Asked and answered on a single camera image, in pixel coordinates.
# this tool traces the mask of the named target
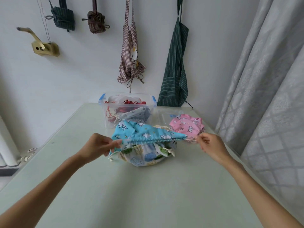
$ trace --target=plastic storage box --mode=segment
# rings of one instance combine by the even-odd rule
[[[104,111],[106,128],[115,128],[124,119],[150,124],[157,102],[150,94],[107,92],[98,103]]]

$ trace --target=curtain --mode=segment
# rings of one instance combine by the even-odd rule
[[[304,0],[260,0],[216,131],[304,218]]]

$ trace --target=checkered apron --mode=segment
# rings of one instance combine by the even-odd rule
[[[143,75],[141,73],[145,72],[145,66],[138,61],[137,56],[137,33],[134,21],[134,5],[132,0],[132,24],[129,29],[128,19],[129,19],[129,5],[130,0],[127,0],[126,4],[126,14],[125,14],[125,25],[123,33],[123,49],[121,51],[121,61],[119,66],[119,73],[117,80],[120,83],[125,83],[127,81],[127,88],[130,88],[134,78],[139,79],[143,82]]]

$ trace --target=white radiator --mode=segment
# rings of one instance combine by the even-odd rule
[[[19,159],[20,153],[0,116],[0,166],[3,165],[3,161],[8,166],[17,166]]]

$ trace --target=green striped apron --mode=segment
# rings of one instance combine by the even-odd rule
[[[183,56],[189,29],[180,22],[181,16],[180,19],[178,18],[179,10],[182,11],[182,7],[183,0],[177,0],[177,21],[173,31],[161,92],[158,97],[158,106],[181,107],[188,96]]]

